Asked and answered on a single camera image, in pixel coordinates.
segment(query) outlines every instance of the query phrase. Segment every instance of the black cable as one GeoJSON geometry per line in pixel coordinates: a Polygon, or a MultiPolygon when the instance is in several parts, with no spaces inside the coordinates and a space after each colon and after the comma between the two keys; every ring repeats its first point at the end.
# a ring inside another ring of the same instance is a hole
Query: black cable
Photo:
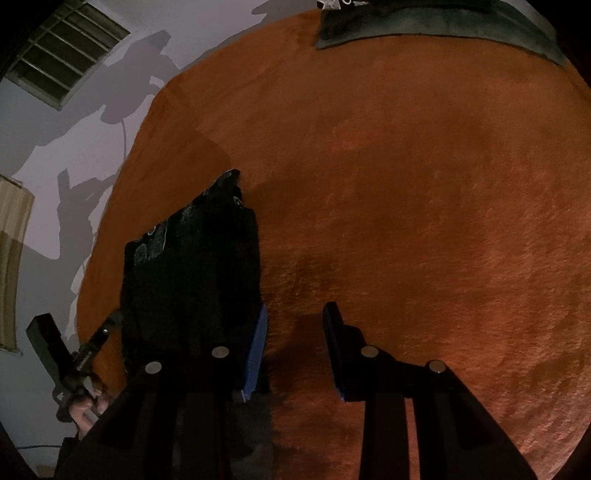
{"type": "Polygon", "coordinates": [[[29,447],[17,447],[17,450],[29,450],[31,448],[61,448],[61,445],[31,445],[29,447]]]}

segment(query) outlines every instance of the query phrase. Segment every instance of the orange rug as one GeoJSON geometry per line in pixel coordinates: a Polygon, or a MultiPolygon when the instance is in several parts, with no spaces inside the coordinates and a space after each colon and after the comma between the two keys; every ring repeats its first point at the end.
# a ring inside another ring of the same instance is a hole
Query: orange rug
{"type": "MultiPolygon", "coordinates": [[[[276,479],[348,479],[321,311],[396,358],[444,360],[550,479],[591,422],[591,92],[572,66],[486,40],[313,47],[319,13],[254,32],[154,99],[78,304],[118,307],[125,244],[238,168],[269,307],[276,479]]],[[[95,362],[124,386],[113,339],[95,362]]]]}

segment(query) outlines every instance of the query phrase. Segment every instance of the window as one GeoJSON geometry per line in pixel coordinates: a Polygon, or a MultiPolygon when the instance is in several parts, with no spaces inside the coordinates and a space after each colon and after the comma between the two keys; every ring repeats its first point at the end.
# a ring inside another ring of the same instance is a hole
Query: window
{"type": "Polygon", "coordinates": [[[15,305],[22,240],[33,195],[0,175],[0,349],[17,351],[15,305]]]}
{"type": "Polygon", "coordinates": [[[67,0],[35,30],[6,77],[60,110],[129,31],[92,5],[67,0]]]}

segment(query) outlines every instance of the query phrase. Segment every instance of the human hand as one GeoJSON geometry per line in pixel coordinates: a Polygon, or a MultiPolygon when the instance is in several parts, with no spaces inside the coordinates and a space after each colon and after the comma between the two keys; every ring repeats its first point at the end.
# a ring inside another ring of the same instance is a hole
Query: human hand
{"type": "Polygon", "coordinates": [[[100,416],[113,402],[113,398],[106,392],[104,385],[93,383],[93,387],[90,395],[74,400],[69,409],[70,415],[76,423],[78,438],[80,440],[95,425],[95,420],[90,418],[92,409],[95,408],[96,413],[100,416]]]}

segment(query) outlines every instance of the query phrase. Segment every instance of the screw head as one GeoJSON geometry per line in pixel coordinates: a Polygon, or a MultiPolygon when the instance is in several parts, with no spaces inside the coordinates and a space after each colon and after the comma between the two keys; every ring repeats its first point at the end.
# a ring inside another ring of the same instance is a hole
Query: screw head
{"type": "Polygon", "coordinates": [[[148,365],[146,365],[145,370],[150,375],[157,374],[162,370],[162,364],[160,362],[150,362],[148,365]]]}
{"type": "Polygon", "coordinates": [[[447,367],[445,366],[445,364],[441,360],[433,360],[433,361],[429,362],[429,370],[431,370],[431,372],[435,372],[436,374],[441,374],[446,369],[447,369],[447,367]]]}
{"type": "Polygon", "coordinates": [[[214,358],[226,358],[230,355],[230,349],[227,346],[217,346],[212,350],[214,358]]]}
{"type": "Polygon", "coordinates": [[[373,345],[365,345],[361,349],[361,355],[363,355],[365,358],[376,358],[378,354],[379,350],[373,345]]]}

